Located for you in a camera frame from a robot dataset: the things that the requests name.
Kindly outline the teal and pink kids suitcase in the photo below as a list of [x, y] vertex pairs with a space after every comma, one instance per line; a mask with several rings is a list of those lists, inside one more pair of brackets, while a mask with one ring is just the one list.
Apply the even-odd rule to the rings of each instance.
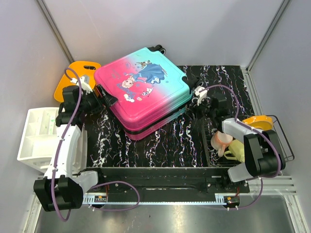
[[107, 108], [132, 140], [141, 140], [184, 113], [199, 78], [188, 77], [161, 45], [144, 47], [94, 73], [116, 102]]

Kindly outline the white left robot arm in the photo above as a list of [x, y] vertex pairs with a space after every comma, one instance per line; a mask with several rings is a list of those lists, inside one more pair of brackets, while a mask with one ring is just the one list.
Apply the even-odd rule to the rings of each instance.
[[100, 112], [118, 100], [100, 84], [89, 93], [77, 85], [65, 87], [63, 99], [55, 120], [58, 139], [55, 154], [43, 179], [34, 183], [34, 192], [46, 212], [79, 209], [85, 192], [104, 189], [105, 180], [96, 171], [82, 168], [74, 177], [73, 162], [78, 152], [83, 156], [87, 154], [87, 150], [81, 148], [87, 146], [86, 115]]

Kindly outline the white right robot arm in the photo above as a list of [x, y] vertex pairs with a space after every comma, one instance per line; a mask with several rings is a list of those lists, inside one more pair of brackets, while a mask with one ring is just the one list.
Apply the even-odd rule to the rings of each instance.
[[201, 97], [194, 97], [191, 104], [198, 118], [207, 117], [220, 136], [229, 136], [240, 141], [244, 148], [244, 162], [228, 170], [221, 179], [221, 188], [232, 192], [238, 182], [256, 177], [276, 177], [285, 168], [278, 135], [273, 130], [261, 130], [232, 117], [225, 98], [212, 98], [207, 104]]

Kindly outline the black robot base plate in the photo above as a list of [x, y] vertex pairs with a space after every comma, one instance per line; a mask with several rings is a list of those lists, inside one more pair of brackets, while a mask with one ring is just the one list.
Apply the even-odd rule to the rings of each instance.
[[138, 191], [249, 193], [248, 183], [231, 182], [227, 170], [226, 167], [88, 167], [83, 171], [96, 171], [99, 183], [124, 181]]

